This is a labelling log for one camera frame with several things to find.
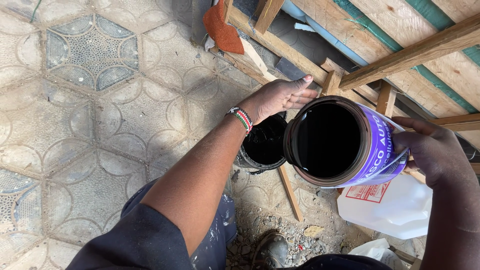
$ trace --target red green white bracelet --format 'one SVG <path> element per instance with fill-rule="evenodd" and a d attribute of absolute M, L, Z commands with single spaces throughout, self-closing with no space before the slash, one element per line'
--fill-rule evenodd
<path fill-rule="evenodd" d="M 245 126 L 245 129 L 247 130 L 247 135 L 252 130 L 253 122 L 250 119 L 250 116 L 248 116 L 247 112 L 242 110 L 239 107 L 232 107 L 226 114 L 233 114 L 235 115 Z"/>

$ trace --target black shoe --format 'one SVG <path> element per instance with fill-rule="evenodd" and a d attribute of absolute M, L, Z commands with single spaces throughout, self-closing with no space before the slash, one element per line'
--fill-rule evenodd
<path fill-rule="evenodd" d="M 281 233 L 271 233 L 257 246 L 253 255 L 252 270 L 284 268 L 287 254 L 286 238 Z"/>

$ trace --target bucket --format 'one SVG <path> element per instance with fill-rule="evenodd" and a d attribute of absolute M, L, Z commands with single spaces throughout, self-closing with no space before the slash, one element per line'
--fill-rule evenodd
<path fill-rule="evenodd" d="M 321 187 L 387 182 L 400 174 L 408 149 L 396 154 L 392 134 L 402 127 L 339 96 L 303 107 L 285 130 L 284 156 L 306 181 Z"/>
<path fill-rule="evenodd" d="M 286 112 L 281 112 L 254 125 L 243 140 L 234 164 L 242 167 L 247 174 L 258 175 L 285 163 L 283 136 L 287 127 L 286 116 Z M 250 172 L 246 168 L 258 171 Z"/>

